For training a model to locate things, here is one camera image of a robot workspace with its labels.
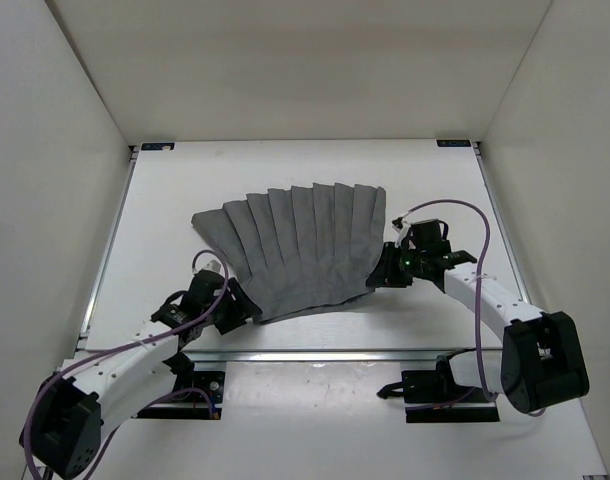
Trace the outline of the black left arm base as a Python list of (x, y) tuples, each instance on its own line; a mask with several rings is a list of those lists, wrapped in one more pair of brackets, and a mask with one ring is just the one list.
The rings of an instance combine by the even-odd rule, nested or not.
[(184, 353), (178, 353), (166, 364), (175, 375), (172, 392), (163, 400), (141, 410), (136, 417), (156, 420), (220, 420), (225, 371), (199, 370), (196, 363)]

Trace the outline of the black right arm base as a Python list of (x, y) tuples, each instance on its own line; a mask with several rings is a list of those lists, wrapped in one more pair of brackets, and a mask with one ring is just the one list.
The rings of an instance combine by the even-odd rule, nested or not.
[(447, 360), (439, 356), (433, 370), (402, 370), (401, 379), (383, 386), (377, 397), (402, 399), (407, 424), (498, 423), (496, 403), (488, 402), (480, 387), (457, 385)]

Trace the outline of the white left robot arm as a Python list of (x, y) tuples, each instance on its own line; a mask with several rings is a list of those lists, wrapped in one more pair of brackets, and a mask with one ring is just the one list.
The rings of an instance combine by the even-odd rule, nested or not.
[(19, 439), (29, 465), (62, 479), (90, 474), (118, 427), (159, 403), (200, 402), (212, 418), (214, 402), (183, 350), (207, 326), (226, 334), (261, 313), (236, 279), (199, 271), (130, 343), (72, 361), (41, 385)]

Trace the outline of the grey pleated skirt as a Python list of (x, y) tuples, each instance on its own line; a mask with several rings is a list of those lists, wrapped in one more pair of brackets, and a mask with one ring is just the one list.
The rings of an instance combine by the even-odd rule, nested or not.
[(193, 228), (232, 268), (272, 323), (337, 311), (371, 295), (384, 245), (386, 191), (341, 183), (270, 188), (193, 215)]

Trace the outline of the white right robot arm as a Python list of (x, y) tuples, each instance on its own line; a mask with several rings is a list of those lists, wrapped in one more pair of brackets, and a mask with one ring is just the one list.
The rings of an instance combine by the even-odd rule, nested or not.
[(476, 345), (442, 354), (434, 370), (418, 380), (389, 384), (379, 397), (431, 389), (443, 398), (438, 405), (444, 408), (468, 393), (488, 392), (503, 395), (517, 411), (534, 415), (588, 394), (589, 377), (569, 315), (548, 313), (523, 301), (480, 272), (480, 259), (452, 249), (445, 222), (396, 219), (393, 226), (399, 237), (385, 243), (369, 285), (406, 288), (416, 280), (428, 281), (470, 310), (475, 326), (487, 326), (501, 348), (485, 351)]

